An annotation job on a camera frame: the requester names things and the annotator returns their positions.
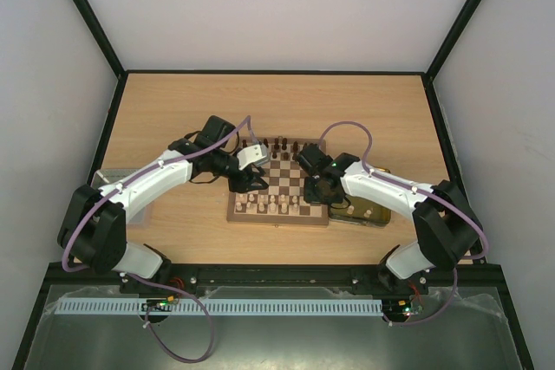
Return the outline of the wooden chess board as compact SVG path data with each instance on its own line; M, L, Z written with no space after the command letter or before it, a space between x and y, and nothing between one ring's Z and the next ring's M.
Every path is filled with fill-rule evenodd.
M304 200L306 173L293 159L316 139L273 137L265 141L270 160L262 166L264 190L231 192L226 220L230 223L326 226L328 209Z

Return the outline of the yellow tin tray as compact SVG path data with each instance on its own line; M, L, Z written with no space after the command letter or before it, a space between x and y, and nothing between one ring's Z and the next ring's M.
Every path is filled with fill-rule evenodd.
M343 193L343 201L328 206L330 220L383 228L391 221L391 210L373 201L350 196L336 176L337 189Z

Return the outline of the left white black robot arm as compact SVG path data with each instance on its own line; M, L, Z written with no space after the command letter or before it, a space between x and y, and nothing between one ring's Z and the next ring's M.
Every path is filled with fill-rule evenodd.
M226 150L228 141L250 125L249 118L234 126L213 115L201 130L175 140L154 161L124 179L99 188L82 185L76 189L57 237L63 249L63 270L153 278L165 258L145 244L128 241L130 220L155 199L201 173L227 179L229 190L236 193L267 188L262 168L271 158L267 145L252 137L246 146Z

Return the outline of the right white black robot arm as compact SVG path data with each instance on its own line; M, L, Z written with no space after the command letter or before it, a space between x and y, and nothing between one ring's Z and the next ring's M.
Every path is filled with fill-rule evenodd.
M295 161L307 174L304 198L340 204L362 198L412 222L416 240L394 247L377 266L380 287L399 292L425 269L451 270L484 237L480 222L457 185L417 183L379 170L349 153L336 158L317 144L307 145Z

